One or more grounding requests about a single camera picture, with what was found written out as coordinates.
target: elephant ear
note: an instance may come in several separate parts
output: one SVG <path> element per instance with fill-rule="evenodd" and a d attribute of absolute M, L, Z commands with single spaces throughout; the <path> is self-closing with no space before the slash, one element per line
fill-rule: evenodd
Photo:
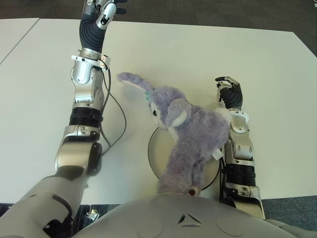
<path fill-rule="evenodd" d="M 191 116 L 191 104 L 185 98 L 178 98 L 171 102 L 167 108 L 165 124 L 178 127 Z"/>
<path fill-rule="evenodd" d="M 137 87 L 145 91 L 147 94 L 151 94 L 154 91 L 154 87 L 148 81 L 137 74 L 123 72 L 117 75 L 117 79 L 120 82 L 124 82 L 131 86 Z"/>

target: floor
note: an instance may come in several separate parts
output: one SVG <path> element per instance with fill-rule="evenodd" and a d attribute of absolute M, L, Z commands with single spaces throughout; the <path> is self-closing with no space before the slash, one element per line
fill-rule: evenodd
<path fill-rule="evenodd" d="M 0 18 L 79 19 L 83 0 L 0 0 Z M 117 21 L 292 31 L 317 54 L 314 0 L 128 0 Z"/>
<path fill-rule="evenodd" d="M 79 19 L 83 0 L 0 0 L 2 18 Z M 118 21 L 257 28 L 294 32 L 317 55 L 317 7 L 314 0 L 128 0 L 126 15 Z M 263 200 L 266 218 L 307 230 L 317 230 L 317 196 Z M 0 204 L 0 216 L 10 204 Z M 77 232 L 116 205 L 82 205 L 76 216 Z"/>

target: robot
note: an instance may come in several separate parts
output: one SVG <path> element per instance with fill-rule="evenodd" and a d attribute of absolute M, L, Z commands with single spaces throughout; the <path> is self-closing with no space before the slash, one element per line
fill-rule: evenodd
<path fill-rule="evenodd" d="M 79 35 L 82 49 L 71 78 L 75 86 L 69 125 L 55 158 L 56 173 L 39 181 L 0 218 L 0 238 L 294 238 L 316 233 L 264 221 L 260 190 L 255 183 L 253 145 L 248 115 L 242 111 L 240 84 L 217 78 L 219 99 L 233 115 L 230 137 L 222 149 L 219 201 L 190 195 L 158 195 L 123 204 L 73 235 L 71 227 L 89 177 L 101 169 L 98 143 L 104 101 L 102 56 L 106 28 L 116 3 L 126 0 L 86 0 Z"/>

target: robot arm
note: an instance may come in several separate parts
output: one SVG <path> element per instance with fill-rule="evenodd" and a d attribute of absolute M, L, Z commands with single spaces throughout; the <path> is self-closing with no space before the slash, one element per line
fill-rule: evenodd
<path fill-rule="evenodd" d="M 224 101 L 233 116 L 230 137 L 224 146 L 226 181 L 222 186 L 226 198 L 222 201 L 265 219 L 260 189 L 256 186 L 255 180 L 253 144 L 249 138 L 250 130 L 247 125 L 249 116 L 241 111 L 243 97 L 240 84 L 231 77 L 220 77 L 216 81 L 219 101 Z"/>
<path fill-rule="evenodd" d="M 72 56 L 74 103 L 56 155 L 56 174 L 38 182 L 0 218 L 0 238 L 72 235 L 88 178 L 101 168 L 102 146 L 97 141 L 104 103 L 102 70 L 109 66 L 109 58 L 102 60 L 101 52 L 107 26 L 116 13 L 125 12 L 115 4 L 124 1 L 85 1 L 80 23 L 82 50 Z"/>

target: stuffed elephant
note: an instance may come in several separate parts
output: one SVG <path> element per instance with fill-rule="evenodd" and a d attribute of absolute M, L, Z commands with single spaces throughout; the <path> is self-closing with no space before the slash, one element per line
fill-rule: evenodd
<path fill-rule="evenodd" d="M 154 88 L 139 75 L 124 72 L 117 78 L 145 91 L 154 121 L 159 127 L 167 128 L 176 143 L 159 178 L 158 193 L 199 194 L 205 163 L 228 140 L 229 110 L 208 111 L 193 106 L 177 88 Z"/>

